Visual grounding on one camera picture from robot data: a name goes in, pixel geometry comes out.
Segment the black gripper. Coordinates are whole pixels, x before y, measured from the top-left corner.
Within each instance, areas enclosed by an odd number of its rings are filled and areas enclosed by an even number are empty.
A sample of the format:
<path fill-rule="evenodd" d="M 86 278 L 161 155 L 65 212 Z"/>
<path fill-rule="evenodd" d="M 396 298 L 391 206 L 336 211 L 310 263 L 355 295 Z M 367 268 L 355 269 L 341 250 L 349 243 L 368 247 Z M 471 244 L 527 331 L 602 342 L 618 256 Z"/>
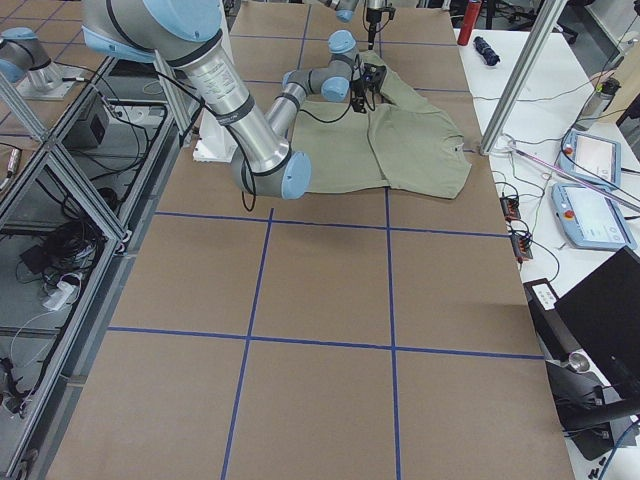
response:
<path fill-rule="evenodd" d="M 351 98 L 350 105 L 352 108 L 375 108 L 375 96 L 380 95 L 376 93 L 372 93 L 370 91 L 366 91 L 363 87 L 361 80 L 361 70 L 359 78 L 353 80 L 350 84 L 351 86 Z"/>
<path fill-rule="evenodd" d="M 375 35 L 386 26 L 386 23 L 383 21 L 383 16 L 386 12 L 387 8 L 366 8 L 364 11 L 364 26 L 368 33 L 368 49 L 374 48 Z"/>

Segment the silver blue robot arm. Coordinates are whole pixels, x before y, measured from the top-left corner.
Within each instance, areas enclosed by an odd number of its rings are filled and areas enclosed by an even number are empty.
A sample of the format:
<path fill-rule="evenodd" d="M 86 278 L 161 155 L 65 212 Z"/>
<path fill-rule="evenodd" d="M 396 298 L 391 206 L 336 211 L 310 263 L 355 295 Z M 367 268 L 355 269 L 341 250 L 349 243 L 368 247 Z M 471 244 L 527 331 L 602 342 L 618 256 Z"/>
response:
<path fill-rule="evenodd" d="M 322 68 L 295 70 L 268 112 L 262 112 L 223 49 L 224 13 L 217 1 L 86 1 L 86 45 L 104 55 L 140 63 L 162 57 L 185 73 L 239 147 L 232 161 L 238 187 L 258 196 L 302 197 L 310 184 L 309 156 L 285 133 L 308 96 L 341 102 L 360 79 L 359 49 L 352 33 L 328 39 L 330 60 Z"/>
<path fill-rule="evenodd" d="M 321 0 L 320 4 L 333 10 L 336 18 L 348 23 L 352 20 L 359 0 Z M 373 50 L 376 37 L 392 21 L 395 17 L 396 8 L 390 1 L 385 0 L 366 0 L 363 1 L 362 7 L 362 23 L 367 32 L 367 47 Z"/>

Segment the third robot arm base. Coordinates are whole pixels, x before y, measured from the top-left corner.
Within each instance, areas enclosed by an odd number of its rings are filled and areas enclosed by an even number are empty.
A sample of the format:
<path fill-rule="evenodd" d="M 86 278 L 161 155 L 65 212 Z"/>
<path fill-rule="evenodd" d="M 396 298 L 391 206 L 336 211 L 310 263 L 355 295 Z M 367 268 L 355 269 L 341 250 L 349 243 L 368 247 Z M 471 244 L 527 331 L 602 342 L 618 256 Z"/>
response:
<path fill-rule="evenodd" d="M 76 83 L 86 83 L 86 68 L 56 63 L 38 36 L 27 27 L 10 28 L 1 33 L 1 73 L 18 84 L 20 95 L 28 100 L 61 101 Z"/>

